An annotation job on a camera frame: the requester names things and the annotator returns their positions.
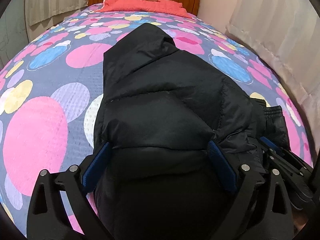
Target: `black jacket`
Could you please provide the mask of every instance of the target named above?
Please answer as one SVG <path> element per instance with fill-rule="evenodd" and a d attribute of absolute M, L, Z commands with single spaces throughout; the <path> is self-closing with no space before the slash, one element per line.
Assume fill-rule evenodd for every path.
<path fill-rule="evenodd" d="M 206 152 L 210 140 L 219 145 L 235 170 L 246 163 L 261 173 L 265 172 L 263 152 L 257 138 L 268 136 L 288 148 L 280 107 L 266 108 L 264 101 L 249 98 L 231 78 L 212 65 L 177 49 L 173 39 L 154 25 L 143 24 L 104 54 L 103 84 L 94 145 L 96 149 L 111 142 L 113 156 L 95 199 L 101 220 L 116 239 L 171 239 L 172 234 L 181 232 L 181 228 L 175 231 L 176 223 L 165 230 L 168 235 L 162 231 L 157 233 L 162 236 L 156 238 L 155 228 L 168 226 L 161 224 L 160 219 L 148 224 L 150 230 L 141 228 L 146 220 L 153 220 L 147 209 L 155 203 L 166 203 L 154 210 L 158 213 L 170 206 L 169 203 L 175 203 L 170 210 L 181 204 L 171 201 L 172 195 L 159 197 L 167 191 L 183 192 L 184 197 L 181 195 L 179 199 L 201 192 L 201 196 L 190 197 L 184 203 L 187 206 L 196 203 L 194 208 L 200 211 L 175 217 L 179 213 L 175 210 L 161 220 L 171 221 L 174 217 L 169 224 L 178 219 L 178 224 L 184 227 L 188 227 L 188 222 L 182 222 L 181 216 L 187 220 L 194 218 L 193 227 L 195 223 L 212 223 L 214 218 L 208 213 L 213 212 L 216 217 L 223 211 L 221 206 L 232 197 L 220 189 L 215 172 L 210 170 Z M 189 174 L 194 174 L 193 178 L 188 178 Z M 183 179 L 171 185 L 177 178 Z M 150 192 L 158 197 L 145 197 Z M 210 205 L 213 201 L 209 198 L 215 198 L 214 205 Z M 148 208 L 138 207 L 141 199 Z M 146 204 L 148 199 L 154 201 Z M 184 238 L 194 239 L 195 236 L 190 236 L 193 233 L 207 233 L 204 228 L 195 230 L 196 233 L 187 230 Z"/>

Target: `metal screw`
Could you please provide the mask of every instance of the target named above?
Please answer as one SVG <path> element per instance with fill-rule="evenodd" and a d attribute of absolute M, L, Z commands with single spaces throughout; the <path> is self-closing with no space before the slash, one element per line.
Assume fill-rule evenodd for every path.
<path fill-rule="evenodd" d="M 241 169 L 243 169 L 244 171 L 248 171 L 248 170 L 250 170 L 250 166 L 247 164 L 242 164 Z"/>
<path fill-rule="evenodd" d="M 47 170 L 40 171 L 40 176 L 44 176 L 44 175 L 47 175 Z"/>
<path fill-rule="evenodd" d="M 276 176 L 280 174 L 280 172 L 279 172 L 277 169 L 273 169 L 273 170 L 272 170 L 272 173 L 273 173 L 274 175 L 276 175 Z"/>
<path fill-rule="evenodd" d="M 75 171 L 77 171 L 77 169 L 78 169 L 78 166 L 77 166 L 77 165 L 72 165 L 72 166 L 69 168 L 69 171 L 75 172 Z"/>

